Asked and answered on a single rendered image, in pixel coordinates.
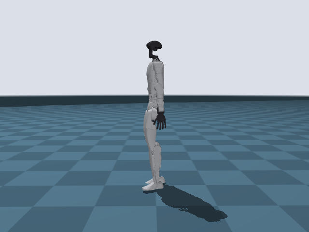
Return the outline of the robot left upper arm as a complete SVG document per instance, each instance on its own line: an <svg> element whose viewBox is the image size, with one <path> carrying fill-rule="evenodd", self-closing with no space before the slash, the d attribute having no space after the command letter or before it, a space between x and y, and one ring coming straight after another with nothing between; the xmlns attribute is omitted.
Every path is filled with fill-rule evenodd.
<svg viewBox="0 0 309 232"><path fill-rule="evenodd" d="M163 81L163 63L162 62L154 62L153 69L155 71L155 78L157 83L160 83L164 88L164 81ZM155 88L155 87L154 87ZM155 89L156 91L156 89Z"/></svg>

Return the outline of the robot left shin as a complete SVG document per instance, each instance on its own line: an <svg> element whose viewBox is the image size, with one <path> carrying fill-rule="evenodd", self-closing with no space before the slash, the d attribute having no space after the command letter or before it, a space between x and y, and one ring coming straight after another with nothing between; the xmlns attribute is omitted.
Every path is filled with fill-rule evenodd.
<svg viewBox="0 0 309 232"><path fill-rule="evenodd" d="M159 184L159 170L161 168L161 147L156 145L153 150L153 154L149 149L149 161L152 170L153 181L155 184Z"/></svg>

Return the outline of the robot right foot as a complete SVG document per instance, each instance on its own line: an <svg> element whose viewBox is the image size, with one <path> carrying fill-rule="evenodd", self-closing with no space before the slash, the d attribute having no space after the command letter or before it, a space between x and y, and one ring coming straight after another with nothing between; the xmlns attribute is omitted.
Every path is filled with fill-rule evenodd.
<svg viewBox="0 0 309 232"><path fill-rule="evenodd" d="M166 182L165 179L164 179L164 177L162 177L162 176L159 177L159 181L161 181L162 183L165 183L165 182ZM145 182L145 183L150 184L150 183L152 183L152 182L153 182L153 178L152 178L151 180Z"/></svg>

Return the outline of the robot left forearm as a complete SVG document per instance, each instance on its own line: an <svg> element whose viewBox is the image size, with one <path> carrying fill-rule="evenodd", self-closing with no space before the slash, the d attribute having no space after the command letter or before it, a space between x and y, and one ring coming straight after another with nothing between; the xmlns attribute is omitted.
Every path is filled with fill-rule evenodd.
<svg viewBox="0 0 309 232"><path fill-rule="evenodd" d="M156 89L156 100L157 102L157 106L158 106L158 111L159 112L163 112L164 111L164 90L163 87L160 83L157 83L155 85L155 89Z"/></svg>

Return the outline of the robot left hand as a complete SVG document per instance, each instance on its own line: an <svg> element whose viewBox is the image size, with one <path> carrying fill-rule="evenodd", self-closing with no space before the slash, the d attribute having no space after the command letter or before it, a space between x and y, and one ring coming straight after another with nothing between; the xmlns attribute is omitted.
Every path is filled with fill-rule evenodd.
<svg viewBox="0 0 309 232"><path fill-rule="evenodd" d="M157 118L154 121L154 125L155 125L155 123L157 121L157 128L156 129L158 129L159 123L160 123L159 130L161 130L161 123L162 123L162 129L164 128L164 124L165 124L165 128L166 128L166 118L163 115L165 112L164 111L163 112L159 112L158 111L158 107L157 107L157 113L158 113Z"/></svg>

